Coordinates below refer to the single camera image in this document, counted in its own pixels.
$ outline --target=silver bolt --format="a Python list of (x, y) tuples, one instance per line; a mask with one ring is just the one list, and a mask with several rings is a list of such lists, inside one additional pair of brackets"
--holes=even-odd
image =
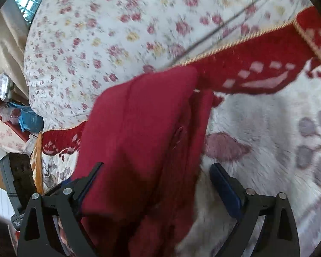
[(71, 188), (66, 188), (65, 190), (63, 190), (64, 195), (69, 195), (72, 192), (73, 192), (73, 190)]
[(281, 198), (281, 199), (286, 199), (287, 198), (287, 195), (285, 194), (285, 193), (283, 193), (283, 192), (280, 192), (279, 193), (279, 198)]
[(36, 200), (38, 197), (39, 197), (39, 194), (38, 194), (38, 193), (33, 193), (32, 196), (31, 196), (31, 198), (32, 198), (33, 200)]
[(247, 193), (248, 195), (254, 195), (256, 192), (255, 192), (252, 188), (247, 188), (247, 189), (246, 189), (246, 193)]

